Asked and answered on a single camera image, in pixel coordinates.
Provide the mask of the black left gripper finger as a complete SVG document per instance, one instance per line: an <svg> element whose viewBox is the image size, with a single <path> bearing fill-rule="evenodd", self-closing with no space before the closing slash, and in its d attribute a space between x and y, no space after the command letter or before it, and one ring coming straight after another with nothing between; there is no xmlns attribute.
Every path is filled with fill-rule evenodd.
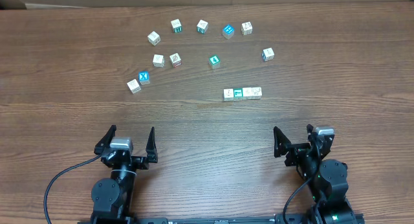
<svg viewBox="0 0 414 224"><path fill-rule="evenodd" d="M155 144L155 128L152 127L146 145L147 161L158 163L158 152Z"/></svg>
<svg viewBox="0 0 414 224"><path fill-rule="evenodd" d="M106 148L109 147L113 137L115 136L116 125L112 125L108 132L101 138L101 140L94 147L94 154L101 155Z"/></svg>

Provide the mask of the wooden cube letter I side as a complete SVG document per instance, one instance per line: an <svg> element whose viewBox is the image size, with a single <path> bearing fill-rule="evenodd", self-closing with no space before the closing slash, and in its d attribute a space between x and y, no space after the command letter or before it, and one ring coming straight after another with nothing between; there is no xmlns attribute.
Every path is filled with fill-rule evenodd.
<svg viewBox="0 0 414 224"><path fill-rule="evenodd" d="M263 95L261 87L253 87L252 88L252 99L259 100Z"/></svg>

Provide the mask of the wooden cube ice cream drawing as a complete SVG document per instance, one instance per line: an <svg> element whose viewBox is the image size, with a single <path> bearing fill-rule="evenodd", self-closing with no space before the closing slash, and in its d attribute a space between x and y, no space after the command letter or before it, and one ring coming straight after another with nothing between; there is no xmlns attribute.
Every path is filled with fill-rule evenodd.
<svg viewBox="0 0 414 224"><path fill-rule="evenodd" d="M250 100L253 98L253 91L251 87L243 87L243 100Z"/></svg>

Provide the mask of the green number seven cube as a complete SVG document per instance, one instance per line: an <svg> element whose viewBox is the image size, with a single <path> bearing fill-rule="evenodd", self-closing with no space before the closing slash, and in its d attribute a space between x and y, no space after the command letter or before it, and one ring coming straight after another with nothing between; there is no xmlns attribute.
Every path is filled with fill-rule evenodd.
<svg viewBox="0 0 414 224"><path fill-rule="evenodd" d="M235 88L234 89L234 101L240 101L243 99L243 89Z"/></svg>

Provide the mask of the wooden cube with hook drawing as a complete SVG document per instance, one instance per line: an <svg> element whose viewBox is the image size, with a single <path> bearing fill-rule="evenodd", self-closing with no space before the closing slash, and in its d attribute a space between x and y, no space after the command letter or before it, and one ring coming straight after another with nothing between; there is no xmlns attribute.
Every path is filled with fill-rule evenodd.
<svg viewBox="0 0 414 224"><path fill-rule="evenodd" d="M233 89L223 89L223 100L224 101L233 101L234 100L234 90Z"/></svg>

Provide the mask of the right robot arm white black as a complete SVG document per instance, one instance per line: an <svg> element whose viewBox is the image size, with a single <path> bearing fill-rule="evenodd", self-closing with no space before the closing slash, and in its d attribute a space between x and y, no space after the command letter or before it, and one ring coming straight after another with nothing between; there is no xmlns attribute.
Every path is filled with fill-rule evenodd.
<svg viewBox="0 0 414 224"><path fill-rule="evenodd" d="M274 157L285 156L285 165L293 166L304 183L288 198L280 218L282 223L364 223L364 215L353 211L346 193L347 165L325 157L331 151L335 137L331 127L307 125L307 142L293 144L278 128L274 127ZM287 209L293 198L306 186L309 187L313 206L300 217L289 217Z"/></svg>

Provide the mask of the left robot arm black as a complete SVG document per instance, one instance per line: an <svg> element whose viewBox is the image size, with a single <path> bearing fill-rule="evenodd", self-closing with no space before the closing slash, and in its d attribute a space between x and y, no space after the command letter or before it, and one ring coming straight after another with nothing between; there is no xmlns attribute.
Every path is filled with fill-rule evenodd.
<svg viewBox="0 0 414 224"><path fill-rule="evenodd" d="M131 212L131 202L137 170L147 170L158 162L155 129L151 128L145 156L134 156L133 142L129 137L117 137L116 126L94 147L94 153L111 169L111 176L97 181L91 190L94 203L90 223L138 223Z"/></svg>

